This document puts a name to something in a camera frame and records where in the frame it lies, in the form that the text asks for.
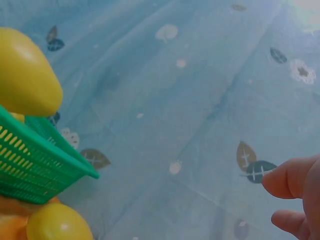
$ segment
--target yellow toy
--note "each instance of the yellow toy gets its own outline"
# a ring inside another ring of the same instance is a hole
[[[93,240],[86,221],[72,208],[49,203],[33,213],[26,225],[27,240]]]
[[[0,104],[9,112],[47,117],[63,91],[41,50],[23,33],[0,27]]]
[[[14,112],[10,112],[11,113],[11,115],[15,118],[15,119],[17,119],[19,122],[21,122],[21,123],[25,123],[25,116],[24,115],[22,115],[22,114],[18,114],[18,113],[14,113]]]

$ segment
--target blue fabric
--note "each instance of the blue fabric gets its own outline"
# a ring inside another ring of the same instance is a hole
[[[320,21],[297,2],[0,2],[63,86],[57,128],[111,162],[60,196],[97,240],[293,239],[270,217],[301,201],[250,182],[237,149],[274,165],[319,152]]]

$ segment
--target basket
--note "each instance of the basket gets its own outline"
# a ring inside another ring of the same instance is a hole
[[[0,106],[0,195],[45,204],[86,175],[99,177],[46,118],[22,124]]]

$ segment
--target dark blue leaf print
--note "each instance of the dark blue leaf print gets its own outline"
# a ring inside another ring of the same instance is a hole
[[[51,52],[58,51],[65,46],[65,43],[58,38],[53,39],[51,42],[48,43],[48,50]]]
[[[246,168],[247,178],[254,184],[261,184],[262,177],[277,166],[268,161],[254,161]]]
[[[232,4],[231,8],[233,10],[235,10],[235,11],[238,11],[238,12],[243,12],[243,11],[245,11],[247,9],[245,6],[242,6],[242,5],[239,5],[239,4]]]
[[[60,120],[60,113],[57,111],[53,116],[47,117],[47,119],[53,126],[56,126],[58,121]]]
[[[278,63],[278,64],[285,64],[288,59],[287,57],[278,49],[271,47],[270,48],[271,57]]]

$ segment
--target human hand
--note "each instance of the human hand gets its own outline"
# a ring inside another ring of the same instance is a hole
[[[320,155],[293,158],[266,174],[264,188],[281,199],[302,199],[303,212],[278,210],[271,222],[299,240],[320,240]]]

